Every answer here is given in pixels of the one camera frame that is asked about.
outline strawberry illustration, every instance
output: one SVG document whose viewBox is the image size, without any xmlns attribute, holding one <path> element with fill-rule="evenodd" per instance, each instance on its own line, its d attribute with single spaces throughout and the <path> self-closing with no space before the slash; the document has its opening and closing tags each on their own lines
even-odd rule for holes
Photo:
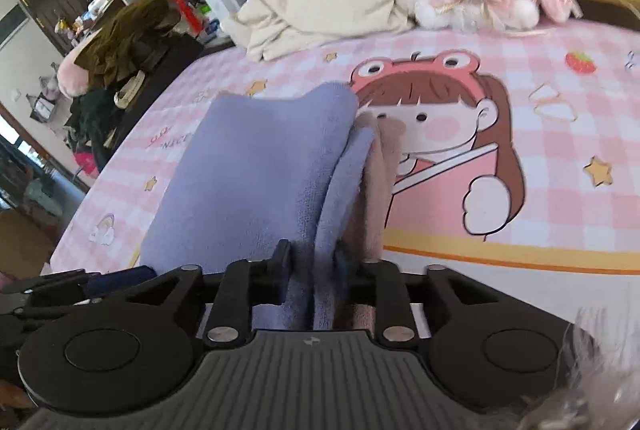
<svg viewBox="0 0 640 430">
<path fill-rule="evenodd" d="M 578 74 L 591 74 L 596 71 L 596 64 L 586 54 L 579 51 L 567 53 L 564 61 L 572 71 Z"/>
</svg>

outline pink pillow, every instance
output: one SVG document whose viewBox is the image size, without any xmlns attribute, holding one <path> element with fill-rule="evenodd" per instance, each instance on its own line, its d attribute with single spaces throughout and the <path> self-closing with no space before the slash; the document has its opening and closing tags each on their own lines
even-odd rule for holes
<svg viewBox="0 0 640 430">
<path fill-rule="evenodd" d="M 58 86 L 68 98 L 77 98 L 87 93 L 89 90 L 89 71 L 76 65 L 76 58 L 82 49 L 92 40 L 94 35 L 90 35 L 82 40 L 67 56 L 62 60 L 58 68 Z"/>
</svg>

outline white logo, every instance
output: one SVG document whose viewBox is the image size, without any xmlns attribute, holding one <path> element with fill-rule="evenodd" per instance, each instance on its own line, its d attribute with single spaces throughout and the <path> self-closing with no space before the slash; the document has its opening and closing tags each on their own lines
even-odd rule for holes
<svg viewBox="0 0 640 430">
<path fill-rule="evenodd" d="M 320 338 L 316 338 L 315 336 L 312 336 L 311 338 L 307 339 L 307 340 L 302 340 L 305 345 L 308 346 L 314 346 L 314 345 L 319 345 L 320 344 Z"/>
</svg>

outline cartoon girl's hair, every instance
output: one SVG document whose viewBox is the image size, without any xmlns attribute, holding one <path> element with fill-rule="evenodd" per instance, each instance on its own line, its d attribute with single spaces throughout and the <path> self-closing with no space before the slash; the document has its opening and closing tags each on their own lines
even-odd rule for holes
<svg viewBox="0 0 640 430">
<path fill-rule="evenodd" d="M 468 106 L 475 107 L 480 100 L 476 99 L 469 88 L 458 79 L 443 73 L 429 70 L 428 63 L 433 58 L 422 58 L 427 64 L 424 68 L 415 69 L 415 57 L 412 60 L 397 60 L 396 64 L 411 64 L 412 69 L 398 72 L 369 82 L 356 92 L 360 106 L 394 106 L 417 105 L 418 103 L 457 103 L 462 100 Z M 471 73 L 479 84 L 485 97 L 492 100 L 498 109 L 498 119 L 488 129 L 478 132 L 473 148 L 498 144 L 498 161 L 496 176 L 509 189 L 511 209 L 508 220 L 513 219 L 524 203 L 524 177 L 520 161 L 513 149 L 511 135 L 511 105 L 507 90 L 500 80 L 490 74 Z"/>
</svg>

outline ridged gray panel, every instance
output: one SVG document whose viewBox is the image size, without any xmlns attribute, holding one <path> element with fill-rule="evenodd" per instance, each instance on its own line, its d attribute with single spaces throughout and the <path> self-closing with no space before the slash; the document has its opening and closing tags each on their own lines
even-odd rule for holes
<svg viewBox="0 0 640 430">
<path fill-rule="evenodd" d="M 207 354 L 153 407 L 113 418 L 40 410 L 22 430 L 471 430 L 473 419 L 414 355 L 380 349 L 363 331 L 258 331 L 241 349 Z"/>
</svg>

